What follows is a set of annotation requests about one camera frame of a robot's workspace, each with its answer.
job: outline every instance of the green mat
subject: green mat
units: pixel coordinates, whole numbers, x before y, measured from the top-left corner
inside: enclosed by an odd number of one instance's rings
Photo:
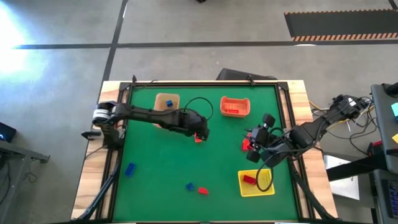
[[[214,106],[208,122],[210,135],[197,144],[193,137],[130,121],[115,222],[297,220],[287,161],[274,170],[275,195],[243,198],[239,191],[238,171],[261,165],[246,160],[241,150],[244,128],[261,124],[264,113],[273,115],[275,126],[281,127],[273,86],[145,88],[133,93],[132,104],[153,108],[158,93],[179,94],[181,108],[194,97],[209,99]],[[222,96],[249,98],[250,114],[245,118],[221,115]],[[203,100],[191,102],[189,108],[206,117],[211,111]],[[130,162],[136,169],[128,178],[124,171]],[[190,182],[195,186],[193,192],[185,188]],[[209,195],[198,194],[198,187],[207,188]]]

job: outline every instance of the black cable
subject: black cable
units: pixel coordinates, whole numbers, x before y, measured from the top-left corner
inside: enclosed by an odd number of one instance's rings
[[[123,127],[124,129],[126,129],[126,128],[127,128],[127,125],[125,125],[125,124],[120,124],[120,125],[116,126],[115,129],[118,129],[118,128],[120,128],[120,127]]]
[[[368,113],[368,116],[369,116],[369,117],[370,117],[370,119],[371,119],[371,122],[372,122],[372,123],[375,125],[375,127],[379,128],[379,126],[376,124],[376,122],[374,122],[374,119],[375,119],[375,118],[373,118],[373,116],[372,116],[371,112],[370,112],[370,111],[368,111],[367,113]]]
[[[11,187],[11,177],[10,177],[10,162],[7,160],[7,176],[4,178],[4,181],[1,185],[1,188],[3,187],[6,178],[8,179],[8,186],[7,186],[7,190],[6,190],[6,194],[4,194],[4,196],[2,197],[2,199],[0,200],[0,205],[3,203],[3,201],[6,199],[7,195],[8,195],[8,191],[10,191],[10,187]]]
[[[366,155],[366,156],[368,156],[368,154],[367,154],[366,152],[362,151],[358,146],[356,146],[356,145],[353,143],[353,137],[354,137],[355,135],[357,135],[357,134],[359,134],[360,136],[365,136],[365,135],[368,135],[368,134],[371,134],[371,133],[375,132],[375,131],[377,130],[377,127],[376,127],[376,126],[374,127],[374,130],[371,131],[370,133],[363,134],[363,133],[367,130],[367,128],[369,127],[370,124],[371,124],[371,122],[368,120],[367,123],[366,123],[365,128],[364,128],[361,132],[352,134],[352,135],[349,137],[349,139],[348,139],[348,140],[349,140],[349,143],[350,143],[356,150],[358,150],[359,152],[361,152],[362,154],[364,154],[364,155]]]
[[[189,105],[192,101],[194,101],[194,100],[199,100],[199,99],[207,101],[207,103],[209,103],[209,105],[210,105],[210,107],[211,107],[211,114],[210,114],[210,116],[206,119],[206,120],[208,121],[208,120],[210,120],[210,118],[213,116],[214,108],[213,108],[213,105],[211,104],[211,102],[210,102],[209,100],[207,100],[206,98],[204,98],[204,97],[198,96],[198,97],[195,97],[195,98],[191,99],[191,100],[188,101],[188,103],[184,106],[184,110],[187,109],[188,105]]]
[[[91,153],[87,154],[87,155],[85,156],[85,159],[87,159],[87,157],[91,156],[92,154],[96,153],[98,150],[104,148],[105,146],[106,146],[106,145],[103,145],[103,146],[101,146],[101,147],[95,149],[95,150],[92,151]]]
[[[271,186],[272,186],[272,183],[274,182],[274,169],[273,169],[273,168],[270,168],[270,170],[271,170],[271,180],[269,181],[268,186],[267,186],[265,189],[261,189],[261,187],[260,187],[260,185],[259,185],[259,174],[260,174],[260,171],[261,171],[261,169],[265,166],[265,164],[266,164],[266,162],[268,161],[268,159],[267,159],[265,162],[262,163],[262,165],[260,166],[260,169],[258,169],[258,170],[257,170],[257,173],[256,173],[256,185],[257,185],[257,188],[258,188],[261,192],[266,192],[267,190],[269,190],[269,189],[271,188]]]
[[[150,85],[150,84],[152,84],[153,82],[156,82],[156,81],[158,81],[158,80],[152,80],[152,81],[150,81],[149,83],[143,85],[141,88],[137,88],[136,90],[133,90],[133,91],[137,92],[137,91],[139,91],[139,90],[143,90],[143,89],[145,89],[148,85]]]
[[[354,122],[355,125],[357,125],[361,128],[365,128],[365,126],[366,126],[366,123],[364,125],[362,125],[362,124],[359,124],[355,119],[351,119],[351,120]]]
[[[31,184],[37,181],[37,176],[30,170],[30,165],[32,164],[33,161],[36,161],[36,160],[37,160],[37,159],[32,159],[32,160],[30,161],[29,166],[28,166],[28,172],[25,173],[25,176],[24,176],[24,178],[23,178],[23,180],[26,180],[26,178],[28,178],[28,181],[29,181]]]
[[[284,130],[283,130],[282,128],[280,128],[280,127],[274,127],[274,128],[271,128],[271,129],[269,130],[269,134],[272,134],[274,131],[280,131],[282,134],[284,133]]]
[[[366,134],[362,134],[362,135],[359,135],[359,136],[355,136],[355,137],[352,137],[351,139],[360,138],[360,137],[366,136],[366,135],[368,135],[368,134],[371,134],[371,133],[373,133],[373,132],[375,132],[375,131],[376,131],[376,130],[374,130],[374,131],[371,131],[371,132],[369,132],[369,133],[366,133]],[[344,139],[344,140],[349,140],[349,138],[346,138],[346,137],[341,137],[341,136],[337,136],[337,135],[335,135],[335,134],[331,133],[330,131],[328,131],[328,133],[329,133],[329,134],[331,134],[332,136],[336,137],[336,138],[339,138],[339,139]]]
[[[318,149],[319,151],[323,152],[323,150],[319,147],[314,146],[313,148]]]

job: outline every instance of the red block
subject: red block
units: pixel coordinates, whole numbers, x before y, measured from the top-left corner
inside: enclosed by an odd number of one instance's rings
[[[196,142],[196,143],[201,142],[201,139],[200,139],[200,138],[197,138],[197,134],[196,134],[196,133],[193,135],[193,138],[195,139],[195,142]]]
[[[245,181],[248,184],[252,184],[252,185],[256,184],[256,178],[250,177],[248,175],[243,176],[243,181]]]
[[[243,142],[242,142],[242,151],[248,151],[248,150],[251,150],[252,149],[252,147],[250,146],[250,141],[248,140],[248,139],[243,139]]]
[[[199,194],[208,195],[208,194],[209,194],[209,191],[208,191],[206,188],[204,188],[204,187],[199,187],[199,188],[198,188],[198,193],[199,193]]]
[[[239,113],[239,110],[226,110],[227,113]]]

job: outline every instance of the blue block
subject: blue block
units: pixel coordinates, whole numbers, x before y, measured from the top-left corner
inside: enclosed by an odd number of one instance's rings
[[[396,121],[398,122],[398,103],[394,103],[391,105],[392,112],[394,113],[394,116],[396,117]]]
[[[167,105],[167,107],[173,106],[173,101],[167,100],[167,101],[166,101],[166,105]]]
[[[126,171],[124,172],[124,175],[126,175],[128,177],[132,177],[135,169],[136,169],[136,165],[130,162],[129,166],[127,167]]]
[[[187,184],[187,189],[188,189],[189,191],[192,191],[194,188],[195,188],[195,187],[193,186],[193,183]]]

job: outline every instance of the orange tray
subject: orange tray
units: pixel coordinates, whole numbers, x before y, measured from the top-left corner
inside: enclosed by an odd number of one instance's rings
[[[247,98],[242,100],[223,96],[221,97],[220,110],[224,116],[244,118],[250,113],[250,100]]]

